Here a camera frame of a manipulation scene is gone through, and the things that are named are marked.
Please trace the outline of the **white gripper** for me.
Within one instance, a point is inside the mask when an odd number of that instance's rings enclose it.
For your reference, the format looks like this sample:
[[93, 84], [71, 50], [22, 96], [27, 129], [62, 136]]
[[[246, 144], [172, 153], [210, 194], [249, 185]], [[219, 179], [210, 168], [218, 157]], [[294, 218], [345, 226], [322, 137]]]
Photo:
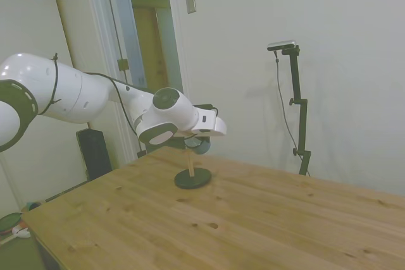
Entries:
[[203, 116], [191, 129], [198, 137], [217, 137], [227, 134], [226, 123], [217, 116]]

